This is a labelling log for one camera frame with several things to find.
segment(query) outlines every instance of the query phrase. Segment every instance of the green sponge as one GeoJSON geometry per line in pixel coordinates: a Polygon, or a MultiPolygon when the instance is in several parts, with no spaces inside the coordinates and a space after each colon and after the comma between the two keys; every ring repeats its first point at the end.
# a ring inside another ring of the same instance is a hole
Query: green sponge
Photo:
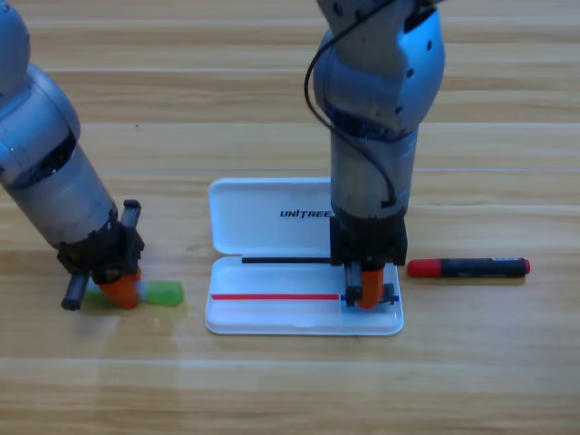
{"type": "MultiPolygon", "coordinates": [[[[179,281],[137,281],[135,285],[139,302],[144,304],[178,306],[183,302],[183,287],[179,281]]],[[[92,280],[89,281],[85,300],[112,304],[92,280]]]]}

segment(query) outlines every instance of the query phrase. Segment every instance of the wood grain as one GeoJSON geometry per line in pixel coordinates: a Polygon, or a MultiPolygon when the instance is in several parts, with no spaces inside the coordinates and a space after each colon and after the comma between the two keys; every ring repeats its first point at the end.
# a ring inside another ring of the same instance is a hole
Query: wood grain
{"type": "Polygon", "coordinates": [[[449,0],[448,66],[421,128],[409,259],[525,256],[524,280],[401,269],[389,338],[209,333],[207,193],[325,177],[305,68],[315,0],[14,0],[118,203],[143,205],[146,279],[178,309],[60,308],[68,276],[0,193],[0,433],[580,433],[580,4],[449,0]]]}

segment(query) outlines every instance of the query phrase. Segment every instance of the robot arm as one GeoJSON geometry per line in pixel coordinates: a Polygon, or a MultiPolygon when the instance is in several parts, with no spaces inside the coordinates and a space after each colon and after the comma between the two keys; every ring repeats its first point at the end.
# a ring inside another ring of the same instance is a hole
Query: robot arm
{"type": "Polygon", "coordinates": [[[0,183],[71,274],[62,307],[81,307],[89,279],[132,308],[144,244],[140,205],[118,210],[78,140],[76,112],[59,87],[29,63],[21,16],[0,3],[0,183]]]}
{"type": "Polygon", "coordinates": [[[445,65],[436,3],[318,0],[330,26],[314,92],[332,130],[331,262],[362,308],[382,300],[384,266],[406,262],[417,133],[445,65]]]}

